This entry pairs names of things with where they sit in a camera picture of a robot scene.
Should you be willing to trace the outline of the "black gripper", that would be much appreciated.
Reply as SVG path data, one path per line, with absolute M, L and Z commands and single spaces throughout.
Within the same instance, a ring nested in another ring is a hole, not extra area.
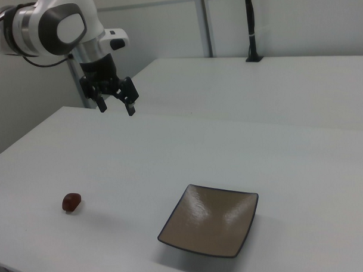
M 83 94 L 85 98 L 97 104 L 101 113 L 107 110 L 102 93 L 112 92 L 112 95 L 125 105 L 129 116 L 135 114 L 138 91 L 130 77 L 123 79 L 117 77 L 117 69 L 111 54 L 97 61 L 81 63 L 80 68 L 84 72 L 84 76 L 79 80 Z

